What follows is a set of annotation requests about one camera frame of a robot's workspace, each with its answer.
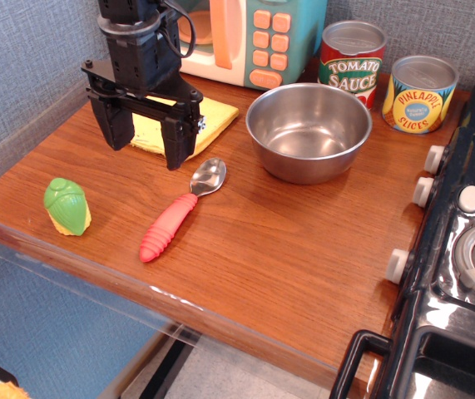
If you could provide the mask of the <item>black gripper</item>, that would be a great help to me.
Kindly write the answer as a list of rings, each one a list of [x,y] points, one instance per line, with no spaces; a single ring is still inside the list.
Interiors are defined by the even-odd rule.
[[[102,11],[98,27],[109,60],[87,59],[82,70],[88,96],[106,143],[121,150],[134,138],[133,114],[161,123],[168,170],[178,170],[194,153],[204,127],[201,92],[183,80],[178,21],[184,11]]]

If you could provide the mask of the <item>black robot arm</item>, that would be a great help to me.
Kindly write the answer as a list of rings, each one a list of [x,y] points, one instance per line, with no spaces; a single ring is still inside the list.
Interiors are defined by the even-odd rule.
[[[178,21],[187,17],[174,1],[100,1],[98,26],[110,58],[87,59],[87,95],[106,143],[113,150],[130,144],[133,116],[161,125],[168,170],[177,170],[193,155],[205,126],[203,95],[181,74]]]

